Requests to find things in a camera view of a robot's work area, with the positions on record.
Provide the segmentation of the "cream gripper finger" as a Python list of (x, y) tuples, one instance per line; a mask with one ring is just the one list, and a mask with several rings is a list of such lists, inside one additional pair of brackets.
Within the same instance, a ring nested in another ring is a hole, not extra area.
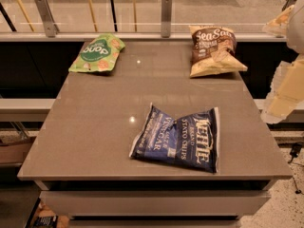
[(299, 106), (299, 102), (289, 99), (279, 98), (276, 95), (270, 94), (266, 97), (261, 119), (266, 124), (278, 124), (287, 117)]
[(263, 26), (262, 31), (268, 34), (272, 34), (275, 37), (284, 37), (287, 31), (289, 16), (294, 7), (294, 5), (289, 6), (284, 11), (282, 11), (275, 19), (266, 23)]

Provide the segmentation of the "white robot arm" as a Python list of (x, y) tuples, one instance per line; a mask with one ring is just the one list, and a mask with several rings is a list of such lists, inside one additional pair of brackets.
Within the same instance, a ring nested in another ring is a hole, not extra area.
[(285, 37), (287, 47), (298, 56), (281, 62), (275, 70), (261, 113), (266, 124), (285, 120), (304, 101), (304, 0), (296, 0), (262, 29), (276, 37)]

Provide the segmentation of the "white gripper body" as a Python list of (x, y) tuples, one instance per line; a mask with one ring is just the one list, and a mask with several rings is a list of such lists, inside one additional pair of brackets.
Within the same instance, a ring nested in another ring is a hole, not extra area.
[(273, 79), (275, 95), (295, 103), (304, 100), (304, 55), (287, 63), (282, 61), (276, 68)]

